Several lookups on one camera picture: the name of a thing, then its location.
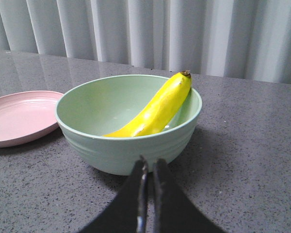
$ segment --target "bowl rim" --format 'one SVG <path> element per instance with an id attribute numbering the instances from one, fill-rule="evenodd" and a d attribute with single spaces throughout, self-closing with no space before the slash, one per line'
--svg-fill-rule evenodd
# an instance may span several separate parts
<path id="1" fill-rule="evenodd" d="M 152 78 L 163 78 L 163 79 L 167 79 L 167 80 L 169 79 L 169 78 L 164 77 L 164 76 L 150 75 L 150 74 L 124 74 L 124 75 L 114 75 L 114 76 L 103 77 L 103 78 L 99 78 L 99 79 L 95 79 L 95 80 L 91 80 L 91 81 L 82 83 L 82 84 L 80 84 L 78 86 L 73 87 L 72 89 L 68 90 L 67 92 L 65 92 L 61 96 L 61 98 L 57 101 L 56 107 L 55 107 L 55 117 L 56 117 L 56 120 L 57 120 L 59 126 L 63 126 L 66 129 L 68 129 L 69 131 L 71 131 L 71 132 L 73 132 L 75 134 L 78 134 L 80 136 L 87 137 L 87 138 L 102 139 L 102 140 L 111 140 L 111 141 L 140 140 L 140 139 L 146 139 L 146 138 L 150 138 L 150 137 L 160 136 L 160 135 L 164 135 L 164 134 L 170 133 L 172 131 L 176 131 L 177 129 L 183 127 L 184 125 L 189 124 L 192 120 L 194 120 L 199 115 L 199 113 L 201 111 L 201 108 L 202 108 L 202 98 L 201 98 L 200 94 L 193 87 L 191 87 L 191 91 L 194 92 L 194 94 L 197 96 L 197 99 L 198 99 L 198 101 L 200 103 L 199 106 L 198 106 L 197 111 L 194 113 L 194 115 L 192 117 L 190 117 L 188 120 L 186 120 L 182 124 L 177 125 L 176 127 L 173 127 L 173 128 L 171 128 L 169 130 L 159 132 L 159 133 L 154 133 L 154 134 L 149 134 L 149 135 L 143 135 L 143 136 L 136 136 L 136 137 L 105 137 L 105 136 L 99 136 L 99 135 L 94 135 L 94 134 L 89 134 L 89 133 L 83 133 L 81 131 L 78 131 L 78 130 L 75 130 L 75 129 L 71 128 L 70 126 L 68 126 L 68 125 L 66 125 L 65 123 L 62 122 L 62 120 L 60 119 L 60 117 L 57 114 L 57 108 L 58 108 L 58 105 L 60 104 L 60 101 L 68 93 L 70 93 L 70 92 L 74 91 L 75 89 L 80 88 L 80 87 L 82 87 L 84 85 L 87 85 L 89 83 L 98 82 L 98 81 L 101 81 L 101 80 L 104 80 L 104 79 L 111 79 L 111 78 L 124 77 L 124 76 L 145 76 L 145 77 L 152 77 Z"/>

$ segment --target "gray countertop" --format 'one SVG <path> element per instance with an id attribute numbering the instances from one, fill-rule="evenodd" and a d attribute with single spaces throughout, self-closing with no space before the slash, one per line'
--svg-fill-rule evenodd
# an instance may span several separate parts
<path id="1" fill-rule="evenodd" d="M 0 96 L 65 93 L 120 74 L 173 72 L 0 50 Z M 176 182 L 227 232 L 291 233 L 291 85 L 194 74 L 193 87 L 203 108 L 189 144 L 169 164 Z M 60 129 L 2 148 L 0 233 L 76 232 L 112 201 L 125 178 L 83 162 Z M 153 218 L 149 188 L 147 232 Z"/>

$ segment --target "bowl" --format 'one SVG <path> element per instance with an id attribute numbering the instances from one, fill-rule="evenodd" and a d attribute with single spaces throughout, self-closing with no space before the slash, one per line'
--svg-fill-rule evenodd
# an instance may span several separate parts
<path id="1" fill-rule="evenodd" d="M 173 161 L 188 144 L 202 100 L 191 88 L 174 118 L 160 133 L 138 137 L 104 137 L 132 120 L 168 78 L 118 75 L 81 84 L 57 102 L 55 116 L 68 143 L 91 166 L 129 175 L 143 156 L 153 170 L 159 158 Z"/>

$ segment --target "green bowl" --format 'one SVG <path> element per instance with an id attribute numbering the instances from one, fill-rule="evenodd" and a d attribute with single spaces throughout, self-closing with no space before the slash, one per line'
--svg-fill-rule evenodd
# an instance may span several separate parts
<path id="1" fill-rule="evenodd" d="M 202 100 L 191 89 L 165 130 L 138 137 L 103 137 L 132 120 L 152 99 L 167 78 L 119 75 L 81 84 L 66 92 L 56 106 L 56 119 L 69 144 L 93 167 L 129 175 L 142 155 L 149 171 L 158 158 L 174 160 L 189 142 Z"/>

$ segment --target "curtain fold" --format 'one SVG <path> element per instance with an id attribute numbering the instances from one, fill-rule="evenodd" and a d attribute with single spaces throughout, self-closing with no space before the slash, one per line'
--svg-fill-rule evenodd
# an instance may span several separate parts
<path id="1" fill-rule="evenodd" d="M 0 0 L 0 49 L 291 83 L 291 0 Z"/>

